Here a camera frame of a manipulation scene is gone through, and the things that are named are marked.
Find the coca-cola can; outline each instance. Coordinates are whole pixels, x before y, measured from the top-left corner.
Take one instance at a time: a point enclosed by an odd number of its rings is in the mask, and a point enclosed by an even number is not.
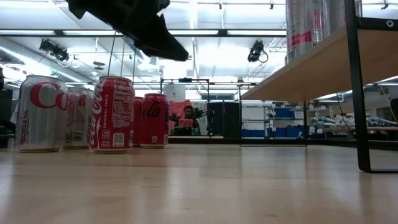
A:
[[[134,91],[132,81],[100,77],[95,86],[90,146],[95,153],[125,153],[132,148]]]
[[[59,151],[65,142],[66,116],[65,82],[28,75],[19,93],[16,148],[20,152]]]
[[[326,7],[326,0],[286,0],[288,63],[323,40]]]
[[[93,112],[94,91],[68,88],[67,129],[64,149],[90,148],[90,119]]]
[[[357,16],[362,15],[362,0],[355,0],[355,11]],[[345,0],[327,0],[326,36],[334,33],[346,24]]]
[[[142,102],[141,147],[163,148],[169,143],[169,101],[163,94],[146,94]]]
[[[133,147],[140,147],[141,143],[141,121],[142,121],[142,101],[143,97],[136,97],[134,100],[134,122],[132,128],[134,130]]]

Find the silver can on shelf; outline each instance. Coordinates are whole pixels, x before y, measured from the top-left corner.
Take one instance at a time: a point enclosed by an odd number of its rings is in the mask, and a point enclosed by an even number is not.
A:
[[[94,91],[68,88],[67,125],[64,149],[90,147],[90,119],[93,112]]]
[[[327,0],[326,3],[326,36],[329,36],[346,24],[345,0]],[[362,16],[362,0],[355,0],[355,11],[357,16]]]
[[[63,146],[67,87],[54,77],[28,75],[22,83],[17,113],[16,149],[56,152]]]
[[[325,36],[326,0],[286,0],[287,62],[321,42]]]

